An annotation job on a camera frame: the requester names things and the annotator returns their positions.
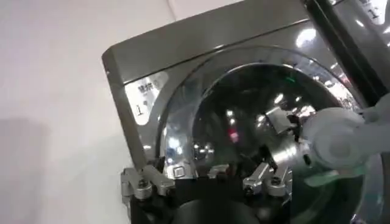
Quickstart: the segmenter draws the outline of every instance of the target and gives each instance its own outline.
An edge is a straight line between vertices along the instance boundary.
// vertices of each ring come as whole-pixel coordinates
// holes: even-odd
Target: bolt
[[[245,196],[252,196],[254,194],[253,190],[250,187],[245,187],[244,193]]]
[[[276,185],[279,185],[282,181],[280,180],[279,177],[272,177],[271,179],[271,184],[276,186]]]
[[[138,187],[139,187],[139,188],[145,188],[145,187],[147,187],[147,181],[144,180],[144,179],[141,179],[141,180],[138,182]]]

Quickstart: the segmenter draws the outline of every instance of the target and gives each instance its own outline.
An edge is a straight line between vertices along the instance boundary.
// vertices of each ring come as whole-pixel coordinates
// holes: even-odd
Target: metal clamp
[[[208,177],[210,179],[214,179],[217,177],[217,174],[219,173],[226,173],[227,169],[229,168],[228,164],[223,164],[223,165],[217,165],[213,166],[210,171],[208,171]]]
[[[295,127],[287,118],[287,111],[280,109],[280,107],[267,111],[266,116],[278,135]]]
[[[175,181],[168,179],[152,165],[146,165],[141,169],[141,172],[147,180],[156,186],[159,195],[167,195],[168,191],[175,187]]]
[[[250,177],[243,180],[244,188],[251,189],[254,194],[261,191],[261,184],[263,180],[269,177],[271,174],[270,166],[268,163],[261,163]]]
[[[267,180],[266,189],[269,195],[275,197],[283,197],[287,194],[286,191],[286,176],[288,174],[287,166],[280,166],[275,172],[275,175]]]
[[[152,185],[135,168],[125,168],[121,173],[122,202],[127,204],[130,197],[144,200],[152,195]]]

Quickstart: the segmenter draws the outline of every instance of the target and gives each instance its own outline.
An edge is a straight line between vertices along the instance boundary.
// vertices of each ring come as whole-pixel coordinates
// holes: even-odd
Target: washing machine
[[[102,58],[134,166],[158,163],[172,180],[242,161],[247,175],[275,141],[265,115],[276,106],[302,124],[327,107],[367,105],[300,1],[227,5],[125,40]],[[380,220],[380,156],[363,177],[291,187],[291,223]]]

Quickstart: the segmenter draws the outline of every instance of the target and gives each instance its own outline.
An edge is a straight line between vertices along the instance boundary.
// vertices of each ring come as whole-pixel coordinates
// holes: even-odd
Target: gray surface
[[[378,34],[377,27],[355,0],[340,2],[334,9],[359,50],[377,72],[385,87],[390,89],[390,51],[387,43]]]
[[[210,50],[307,19],[298,0],[243,1],[152,30],[112,46],[123,82]]]

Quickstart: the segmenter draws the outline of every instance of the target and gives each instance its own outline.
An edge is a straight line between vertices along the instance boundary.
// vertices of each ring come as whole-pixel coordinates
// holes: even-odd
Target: washer door
[[[177,88],[165,111],[160,143],[165,175],[195,178],[206,175],[212,166],[244,160],[256,167],[267,153],[262,147],[277,141],[264,118],[267,111],[280,107],[302,124],[327,107],[358,110],[358,96],[352,92],[348,80],[339,80],[297,52],[277,47],[218,52]],[[249,175],[245,171],[241,176]],[[370,191],[371,198],[381,198],[383,189],[377,186],[382,185],[378,156],[368,162],[364,178],[317,188],[294,179],[292,191],[297,200],[291,203],[291,220],[346,223],[370,206],[379,212],[370,216],[378,217],[381,203],[365,196]]]

